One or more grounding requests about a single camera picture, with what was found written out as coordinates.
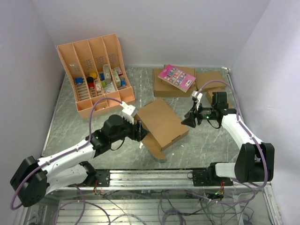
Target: table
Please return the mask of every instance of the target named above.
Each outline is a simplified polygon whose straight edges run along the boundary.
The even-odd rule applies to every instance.
[[[196,71],[207,72],[219,70],[224,79],[230,82],[230,77],[222,68],[197,68]],[[137,108],[153,101],[152,67],[127,67],[126,73],[134,89],[135,106]],[[233,95],[226,88],[228,101],[235,106]],[[192,107],[192,100],[188,97],[165,97],[165,102],[181,118]],[[210,104],[203,95],[203,106]],[[111,114],[120,114],[120,111],[110,112],[92,119],[92,131],[100,129],[104,121]],[[79,116],[71,84],[67,77],[61,87],[49,134],[42,152],[46,157],[80,142],[88,135],[88,120]],[[114,143],[113,149],[120,142]],[[118,151],[108,151],[92,159],[91,164],[97,169],[160,169],[160,168],[191,168],[207,167],[212,162],[235,162],[239,149],[229,133],[220,128],[214,129],[206,121],[196,128],[191,128],[187,136],[164,150],[167,160],[155,159],[145,146],[126,139]]]

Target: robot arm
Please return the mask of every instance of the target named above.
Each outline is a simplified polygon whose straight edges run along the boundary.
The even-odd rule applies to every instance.
[[[228,109],[226,92],[214,92],[210,108],[202,107],[200,100],[202,94],[198,96],[193,93],[193,107],[185,115],[181,122],[184,125],[195,128],[202,120],[216,120],[219,127],[225,128],[238,145],[240,152],[236,163],[212,163],[215,175],[218,177],[235,178],[239,182],[264,181],[264,168],[257,144],[263,152],[267,164],[268,181],[273,178],[274,170],[274,147],[270,143],[264,143],[257,138],[244,124],[240,116],[236,115],[235,109]]]
[[[129,137],[140,142],[147,133],[141,122],[134,122],[132,116],[128,120],[118,115],[111,115],[100,130],[91,134],[89,143],[87,143],[89,137],[86,137],[77,145],[55,155],[38,160],[32,156],[24,159],[10,184],[16,191],[28,174],[39,166],[47,164],[34,173],[22,186],[18,196],[24,207],[34,205],[46,194],[58,188],[75,183],[89,186],[101,178],[97,177],[96,170],[88,161],[110,150],[112,143],[118,140],[124,141],[126,137]]]

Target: pink magazine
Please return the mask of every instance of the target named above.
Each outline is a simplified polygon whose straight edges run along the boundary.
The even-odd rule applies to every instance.
[[[194,76],[187,74],[170,64],[166,66],[158,77],[184,92],[188,91],[196,79]]]

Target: yellow cap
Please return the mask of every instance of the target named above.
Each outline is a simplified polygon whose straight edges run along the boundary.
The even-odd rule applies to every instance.
[[[97,78],[97,74],[95,72],[90,73],[90,76],[93,77],[93,79]]]

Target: book cover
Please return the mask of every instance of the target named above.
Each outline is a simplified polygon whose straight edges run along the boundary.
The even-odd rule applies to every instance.
[[[158,77],[176,88],[179,88],[183,92],[187,92],[196,79],[194,76],[187,74],[170,64],[165,67]]]

